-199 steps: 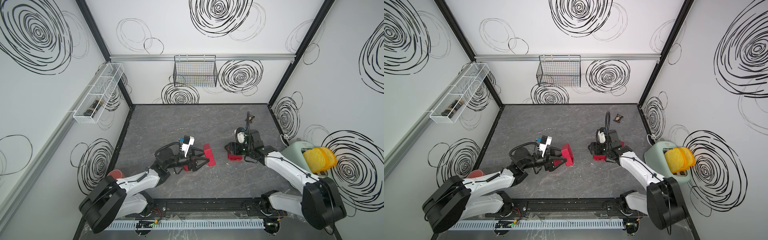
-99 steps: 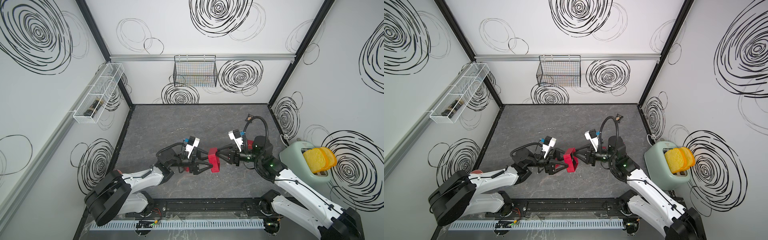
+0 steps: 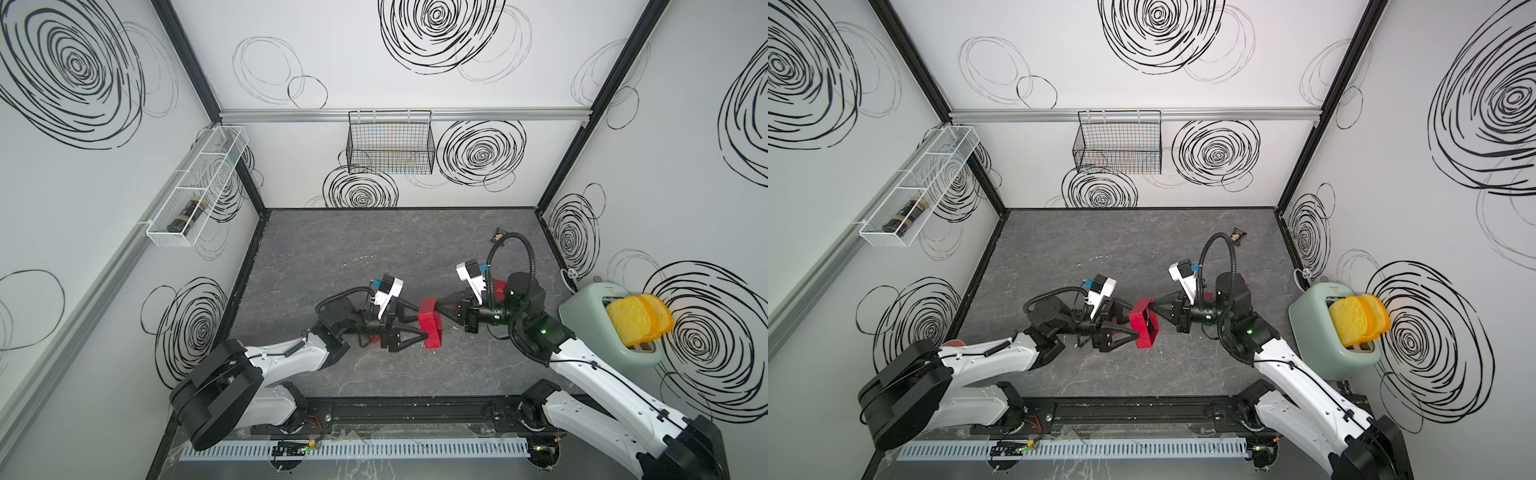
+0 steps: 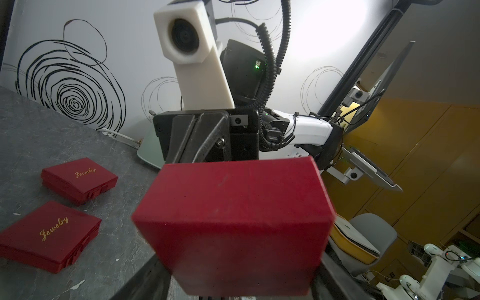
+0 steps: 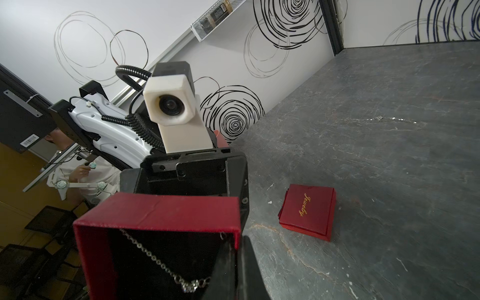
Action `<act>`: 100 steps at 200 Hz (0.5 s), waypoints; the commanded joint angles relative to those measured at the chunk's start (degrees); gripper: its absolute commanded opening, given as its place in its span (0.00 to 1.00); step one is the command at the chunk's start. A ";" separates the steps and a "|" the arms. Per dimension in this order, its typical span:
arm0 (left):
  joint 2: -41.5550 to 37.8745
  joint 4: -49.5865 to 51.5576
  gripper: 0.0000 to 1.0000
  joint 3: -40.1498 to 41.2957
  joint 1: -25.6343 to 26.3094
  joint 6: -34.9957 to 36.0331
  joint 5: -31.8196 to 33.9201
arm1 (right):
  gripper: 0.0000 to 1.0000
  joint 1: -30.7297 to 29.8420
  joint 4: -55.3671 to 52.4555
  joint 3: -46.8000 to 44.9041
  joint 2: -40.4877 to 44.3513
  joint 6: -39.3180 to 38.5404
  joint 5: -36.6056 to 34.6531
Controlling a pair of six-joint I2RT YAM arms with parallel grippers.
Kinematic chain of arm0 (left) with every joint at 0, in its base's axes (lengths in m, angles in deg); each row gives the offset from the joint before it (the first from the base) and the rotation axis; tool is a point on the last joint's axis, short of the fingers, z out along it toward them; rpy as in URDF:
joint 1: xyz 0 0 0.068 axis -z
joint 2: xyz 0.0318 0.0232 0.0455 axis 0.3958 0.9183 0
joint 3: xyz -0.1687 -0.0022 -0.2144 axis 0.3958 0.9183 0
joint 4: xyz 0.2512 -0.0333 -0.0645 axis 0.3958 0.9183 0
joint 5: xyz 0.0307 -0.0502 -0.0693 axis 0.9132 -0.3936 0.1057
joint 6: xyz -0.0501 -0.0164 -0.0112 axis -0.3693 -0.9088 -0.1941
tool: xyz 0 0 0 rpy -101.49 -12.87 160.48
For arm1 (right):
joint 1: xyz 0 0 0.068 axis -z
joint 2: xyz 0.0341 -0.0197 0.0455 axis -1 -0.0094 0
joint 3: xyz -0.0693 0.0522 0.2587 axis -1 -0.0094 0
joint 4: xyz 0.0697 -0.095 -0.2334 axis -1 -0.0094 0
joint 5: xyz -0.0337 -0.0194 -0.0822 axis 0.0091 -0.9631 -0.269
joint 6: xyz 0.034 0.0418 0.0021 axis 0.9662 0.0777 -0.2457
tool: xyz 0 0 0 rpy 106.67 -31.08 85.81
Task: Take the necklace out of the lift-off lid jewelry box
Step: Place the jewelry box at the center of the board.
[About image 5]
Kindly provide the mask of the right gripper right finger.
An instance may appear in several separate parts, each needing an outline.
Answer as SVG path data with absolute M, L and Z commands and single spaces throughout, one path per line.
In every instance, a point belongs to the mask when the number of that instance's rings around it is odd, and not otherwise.
M 242 237 L 239 248 L 240 300 L 270 300 L 251 240 Z

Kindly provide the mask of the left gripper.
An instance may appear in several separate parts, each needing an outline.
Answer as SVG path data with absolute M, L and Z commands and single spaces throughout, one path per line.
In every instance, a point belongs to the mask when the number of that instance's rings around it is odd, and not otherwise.
M 122 193 L 237 197 L 241 227 L 250 213 L 248 161 L 230 147 L 146 156 L 120 174 Z

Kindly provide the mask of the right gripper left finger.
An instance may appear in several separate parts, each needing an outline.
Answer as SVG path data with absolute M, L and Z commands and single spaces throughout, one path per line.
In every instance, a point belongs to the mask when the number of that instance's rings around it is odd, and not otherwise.
M 203 300 L 238 299 L 238 252 L 229 242 L 221 243 Z

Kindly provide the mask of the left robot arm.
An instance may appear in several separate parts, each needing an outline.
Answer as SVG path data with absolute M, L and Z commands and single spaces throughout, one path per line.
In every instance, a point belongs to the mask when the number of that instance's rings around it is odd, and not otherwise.
M 246 156 L 222 146 L 205 126 L 191 66 L 185 61 L 159 62 L 152 71 L 118 66 L 116 74 L 144 98 L 139 109 L 125 113 L 91 81 L 78 101 L 50 107 L 60 130 L 121 171 L 122 193 L 234 197 L 245 224 L 250 212 Z

